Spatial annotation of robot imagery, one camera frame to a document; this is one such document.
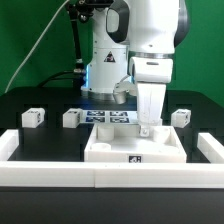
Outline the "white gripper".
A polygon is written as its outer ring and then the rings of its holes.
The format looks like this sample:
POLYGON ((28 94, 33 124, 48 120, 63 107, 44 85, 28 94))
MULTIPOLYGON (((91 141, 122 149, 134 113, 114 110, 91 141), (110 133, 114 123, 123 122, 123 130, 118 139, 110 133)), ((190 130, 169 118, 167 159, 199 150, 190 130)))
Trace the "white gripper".
POLYGON ((148 137, 147 126, 159 123, 166 84, 171 81, 172 59, 152 59, 132 57, 129 73, 134 77, 137 90, 137 117, 140 136, 148 137))

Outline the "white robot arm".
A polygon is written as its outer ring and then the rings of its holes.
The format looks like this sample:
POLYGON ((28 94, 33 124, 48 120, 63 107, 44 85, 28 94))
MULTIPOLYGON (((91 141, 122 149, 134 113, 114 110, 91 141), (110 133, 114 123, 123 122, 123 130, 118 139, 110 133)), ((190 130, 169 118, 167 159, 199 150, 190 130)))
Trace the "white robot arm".
POLYGON ((137 97, 140 135, 161 122, 175 48, 189 31, 185 0, 93 0, 93 56, 82 93, 122 104, 137 97))

